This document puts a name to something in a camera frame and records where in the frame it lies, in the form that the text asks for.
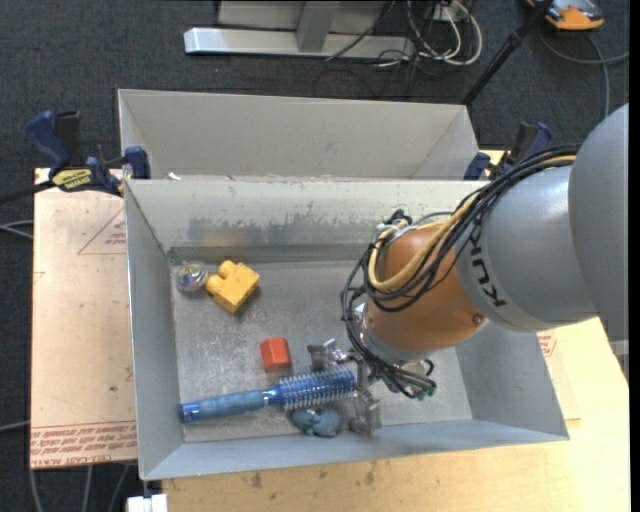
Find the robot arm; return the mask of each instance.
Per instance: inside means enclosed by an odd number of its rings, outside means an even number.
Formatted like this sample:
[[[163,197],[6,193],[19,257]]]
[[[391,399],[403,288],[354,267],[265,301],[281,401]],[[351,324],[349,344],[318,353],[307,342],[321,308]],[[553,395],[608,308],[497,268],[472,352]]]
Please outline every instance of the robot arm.
[[[447,219],[383,231],[363,257],[354,346],[398,367],[487,321],[536,331],[594,316],[627,340],[628,124],[625,105],[579,150],[526,159]]]

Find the blue brush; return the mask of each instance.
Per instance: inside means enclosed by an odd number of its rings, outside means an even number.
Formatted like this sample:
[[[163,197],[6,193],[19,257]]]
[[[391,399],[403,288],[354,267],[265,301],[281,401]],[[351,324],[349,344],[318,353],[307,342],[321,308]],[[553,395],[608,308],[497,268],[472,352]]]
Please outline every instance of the blue brush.
[[[283,377],[279,384],[267,390],[242,391],[181,404],[183,423],[209,418],[222,418],[280,405],[285,410],[314,407],[347,398],[356,387],[356,378],[346,368],[332,368]]]

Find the blue handle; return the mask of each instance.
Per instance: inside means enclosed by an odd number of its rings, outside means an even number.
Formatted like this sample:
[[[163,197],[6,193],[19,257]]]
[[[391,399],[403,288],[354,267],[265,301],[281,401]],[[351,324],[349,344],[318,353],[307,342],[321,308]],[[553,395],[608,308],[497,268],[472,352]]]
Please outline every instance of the blue handle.
[[[180,416],[183,422],[207,420],[209,418],[223,418],[249,411],[262,409],[266,405],[264,393],[260,390],[242,391],[228,395],[216,396],[190,402],[180,406]]]
[[[27,137],[38,151],[53,160],[57,168],[69,165],[71,156],[53,127],[53,112],[47,110],[38,114],[27,124]]]
[[[151,178],[151,167],[144,149],[140,146],[131,146],[125,149],[124,157],[131,166],[135,179],[148,180]]]

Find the red block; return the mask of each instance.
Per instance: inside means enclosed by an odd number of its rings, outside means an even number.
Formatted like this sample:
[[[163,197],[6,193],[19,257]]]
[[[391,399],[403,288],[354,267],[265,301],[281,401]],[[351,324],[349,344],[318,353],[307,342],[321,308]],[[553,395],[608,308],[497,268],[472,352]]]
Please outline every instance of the red block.
[[[282,370],[291,366],[291,353],[285,338],[269,338],[260,344],[265,371]]]

